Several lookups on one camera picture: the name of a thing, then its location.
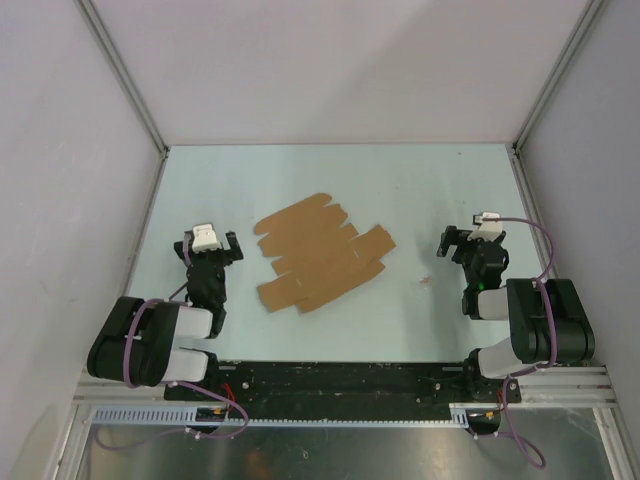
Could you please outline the brown cardboard box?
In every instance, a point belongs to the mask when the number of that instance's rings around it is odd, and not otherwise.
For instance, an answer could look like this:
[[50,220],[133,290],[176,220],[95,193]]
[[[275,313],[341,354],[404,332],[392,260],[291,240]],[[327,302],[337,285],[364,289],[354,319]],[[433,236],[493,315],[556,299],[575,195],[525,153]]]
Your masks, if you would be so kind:
[[294,307],[304,314],[323,307],[382,273],[383,257],[396,248],[379,224],[358,232],[327,193],[316,193],[261,219],[254,233],[276,274],[257,287],[271,313]]

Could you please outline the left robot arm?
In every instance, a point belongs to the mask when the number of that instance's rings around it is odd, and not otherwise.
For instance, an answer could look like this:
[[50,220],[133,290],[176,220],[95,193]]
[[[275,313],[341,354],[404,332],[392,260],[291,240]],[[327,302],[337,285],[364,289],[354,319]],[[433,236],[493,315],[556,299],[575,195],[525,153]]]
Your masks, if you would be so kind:
[[221,376],[209,368],[213,354],[187,349],[179,340],[217,337],[226,319],[226,268],[244,259],[233,231],[220,240],[211,223],[184,232],[173,245],[185,283],[168,298],[119,297],[94,340],[86,369],[94,378],[129,387],[186,381],[197,398],[214,397]]

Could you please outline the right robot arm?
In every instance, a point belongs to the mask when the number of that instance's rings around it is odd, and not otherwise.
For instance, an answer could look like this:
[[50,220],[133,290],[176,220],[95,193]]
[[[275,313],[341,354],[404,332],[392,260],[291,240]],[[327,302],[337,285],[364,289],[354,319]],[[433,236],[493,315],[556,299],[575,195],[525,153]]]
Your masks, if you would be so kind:
[[436,252],[444,257],[453,249],[451,261],[463,270],[462,313],[509,328],[504,340],[473,350],[464,361],[461,388],[473,401],[486,400],[510,374],[579,364],[595,353],[595,334],[571,280],[502,278],[510,261],[505,238],[499,220],[473,230],[449,225]]

